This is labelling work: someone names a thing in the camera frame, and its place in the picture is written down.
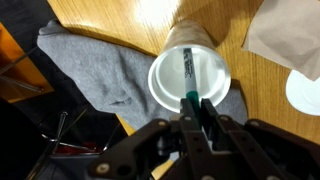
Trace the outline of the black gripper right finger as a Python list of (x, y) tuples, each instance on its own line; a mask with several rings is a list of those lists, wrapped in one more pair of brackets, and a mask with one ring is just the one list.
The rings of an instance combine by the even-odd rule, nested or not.
[(320, 180), (320, 146), (259, 119), (243, 125), (201, 101), (201, 121), (215, 152), (239, 156), (247, 180)]

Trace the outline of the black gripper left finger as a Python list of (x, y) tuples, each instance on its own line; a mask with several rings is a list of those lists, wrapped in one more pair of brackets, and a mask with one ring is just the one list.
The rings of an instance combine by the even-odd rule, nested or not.
[(176, 153), (178, 159), (164, 173), (165, 180), (201, 180), (202, 162), (212, 155), (208, 145), (212, 132), (214, 107), (203, 99), (195, 112), (191, 102), (181, 101), (181, 111), (169, 120), (154, 119), (89, 165), (91, 177), (104, 180), (148, 180), (159, 165)]

